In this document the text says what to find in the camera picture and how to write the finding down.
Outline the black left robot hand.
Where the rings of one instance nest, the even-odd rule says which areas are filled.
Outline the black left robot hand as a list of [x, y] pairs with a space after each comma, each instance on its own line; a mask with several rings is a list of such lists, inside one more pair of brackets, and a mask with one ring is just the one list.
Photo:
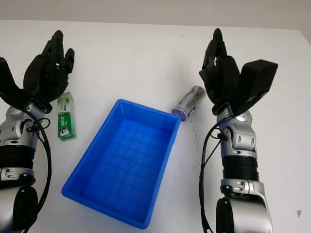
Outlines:
[[39, 102], [45, 113], [52, 111], [50, 103], [59, 98], [68, 86], [75, 52], [72, 48], [64, 53], [63, 33], [57, 30], [26, 69], [23, 88], [30, 98]]

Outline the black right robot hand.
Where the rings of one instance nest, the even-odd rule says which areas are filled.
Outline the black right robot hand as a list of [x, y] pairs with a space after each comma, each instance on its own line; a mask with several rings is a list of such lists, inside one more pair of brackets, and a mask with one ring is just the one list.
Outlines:
[[199, 71], [207, 95], [212, 101], [212, 113], [217, 115], [224, 104], [235, 98], [240, 72], [235, 59], [227, 54], [222, 32], [214, 30], [213, 38], [205, 51], [202, 69]]

